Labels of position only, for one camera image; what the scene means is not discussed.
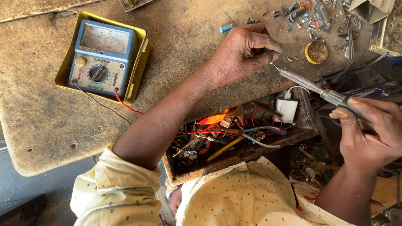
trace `analog multimeter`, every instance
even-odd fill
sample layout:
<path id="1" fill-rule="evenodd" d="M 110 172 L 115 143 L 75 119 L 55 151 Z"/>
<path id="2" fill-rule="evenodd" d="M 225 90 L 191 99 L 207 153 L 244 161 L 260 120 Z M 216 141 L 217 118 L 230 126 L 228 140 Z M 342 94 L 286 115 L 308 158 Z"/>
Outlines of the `analog multimeter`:
<path id="1" fill-rule="evenodd" d="M 124 96 L 133 50 L 138 39 L 131 29 L 82 20 L 75 44 L 68 87 Z"/>

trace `soldering iron handle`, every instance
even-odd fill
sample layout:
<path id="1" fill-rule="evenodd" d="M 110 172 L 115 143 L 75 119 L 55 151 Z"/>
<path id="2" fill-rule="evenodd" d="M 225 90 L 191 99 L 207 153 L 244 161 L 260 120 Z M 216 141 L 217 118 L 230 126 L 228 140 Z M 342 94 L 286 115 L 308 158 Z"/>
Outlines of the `soldering iron handle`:
<path id="1" fill-rule="evenodd" d="M 344 107 L 346 109 L 351 110 L 357 117 L 366 120 L 367 122 L 370 122 L 368 119 L 366 119 L 366 117 L 364 117 L 360 112 L 356 111 L 355 109 L 353 109 L 351 106 L 349 106 L 348 104 L 348 100 L 349 98 L 346 97 L 345 99 L 343 99 L 339 104 L 338 107 Z"/>
<path id="2" fill-rule="evenodd" d="M 352 107 L 349 106 L 348 100 L 349 98 L 341 93 L 338 93 L 337 91 L 330 90 L 330 89 L 325 89 L 321 97 L 324 98 L 324 100 L 330 102 L 331 104 L 337 106 L 337 107 L 344 107 L 346 109 L 351 110 L 357 117 L 366 120 L 367 122 L 370 122 L 368 119 L 366 119 L 360 112 L 356 111 Z"/>

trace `worn work surface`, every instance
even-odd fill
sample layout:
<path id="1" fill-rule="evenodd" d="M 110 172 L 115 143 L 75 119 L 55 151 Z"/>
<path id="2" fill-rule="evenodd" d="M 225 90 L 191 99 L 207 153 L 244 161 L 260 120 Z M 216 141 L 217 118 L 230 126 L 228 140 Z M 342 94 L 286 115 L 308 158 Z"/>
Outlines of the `worn work surface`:
<path id="1" fill-rule="evenodd" d="M 47 13 L 73 14 L 68 10 L 99 1 L 102 0 L 1 0 L 0 23 Z"/>
<path id="2" fill-rule="evenodd" d="M 282 3 L 290 5 L 291 0 Z M 344 53 L 337 53 L 332 48 L 334 40 L 339 39 L 336 29 L 341 24 L 341 16 L 331 34 L 324 37 L 329 50 L 328 59 L 320 65 L 313 65 L 304 57 L 304 48 L 310 41 L 306 29 L 298 29 L 295 23 L 291 24 L 281 16 L 272 18 L 271 12 L 279 10 L 277 1 L 236 0 L 228 4 L 219 0 L 155 0 L 125 13 L 117 0 L 105 0 L 74 10 L 85 10 L 148 32 L 152 50 L 132 106 L 142 112 L 168 95 L 213 55 L 226 37 L 219 33 L 220 26 L 230 23 L 244 25 L 249 16 L 267 24 L 270 35 L 284 47 L 284 53 L 277 60 L 280 67 L 315 78 L 343 70 L 347 65 Z M 327 12 L 330 16 L 334 13 L 332 9 L 327 9 Z M 49 13 L 0 24 L 0 120 L 14 166 L 24 176 L 100 153 L 129 126 L 82 93 L 53 84 L 76 19 L 74 14 Z M 290 26 L 293 30 L 286 33 Z M 360 31 L 355 63 L 378 56 L 368 50 L 370 28 L 363 25 Z M 288 56 L 296 56 L 299 60 L 289 62 Z M 209 93 L 190 112 L 186 121 L 292 85 L 273 67 L 267 66 Z M 99 101 L 132 122 L 139 117 L 121 105 Z"/>

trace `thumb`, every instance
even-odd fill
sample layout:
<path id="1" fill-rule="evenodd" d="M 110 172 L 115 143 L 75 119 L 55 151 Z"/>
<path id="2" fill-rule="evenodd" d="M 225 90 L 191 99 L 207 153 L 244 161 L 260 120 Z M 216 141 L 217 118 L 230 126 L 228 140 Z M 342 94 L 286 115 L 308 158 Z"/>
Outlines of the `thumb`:
<path id="1" fill-rule="evenodd" d="M 342 124 L 342 136 L 352 139 L 353 137 L 363 136 L 359 121 L 356 115 L 343 107 L 332 111 L 331 118 L 339 119 Z"/>
<path id="2" fill-rule="evenodd" d="M 271 51 L 271 52 L 265 52 L 261 53 L 258 55 L 255 55 L 253 57 L 247 58 L 246 61 L 251 65 L 253 70 L 258 70 L 262 68 L 265 65 L 268 65 L 271 63 L 271 61 L 274 61 L 278 58 L 278 53 Z"/>

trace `patterned shirt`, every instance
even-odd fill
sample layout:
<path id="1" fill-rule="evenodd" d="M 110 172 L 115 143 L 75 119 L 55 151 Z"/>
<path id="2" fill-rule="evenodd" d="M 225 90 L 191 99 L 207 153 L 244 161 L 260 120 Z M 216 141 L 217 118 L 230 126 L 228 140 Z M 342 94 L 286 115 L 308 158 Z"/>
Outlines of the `patterned shirt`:
<path id="1" fill-rule="evenodd" d="M 136 166 L 108 144 L 94 168 L 77 177 L 71 209 L 75 225 L 161 226 L 160 171 Z M 351 225 L 320 209 L 297 191 L 296 214 L 289 180 L 265 157 L 230 166 L 181 187 L 177 225 Z"/>

